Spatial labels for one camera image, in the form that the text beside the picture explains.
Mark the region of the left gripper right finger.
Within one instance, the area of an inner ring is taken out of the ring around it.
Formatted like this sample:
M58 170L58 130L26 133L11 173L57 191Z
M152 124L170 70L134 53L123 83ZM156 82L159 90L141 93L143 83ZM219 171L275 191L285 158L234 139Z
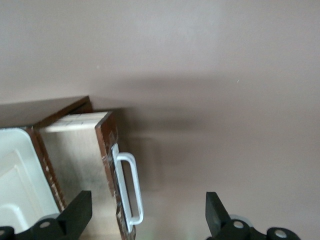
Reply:
M265 234L257 231L245 221L231 218L216 192L207 192L205 219L211 233L209 240L299 240L293 231L271 227Z

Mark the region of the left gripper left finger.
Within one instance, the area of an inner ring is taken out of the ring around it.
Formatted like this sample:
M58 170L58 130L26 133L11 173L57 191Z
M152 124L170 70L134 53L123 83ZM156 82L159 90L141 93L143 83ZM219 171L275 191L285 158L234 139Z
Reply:
M92 218L92 192L82 190L55 218L39 220L29 229L15 233L11 226L0 227L2 240L78 240Z

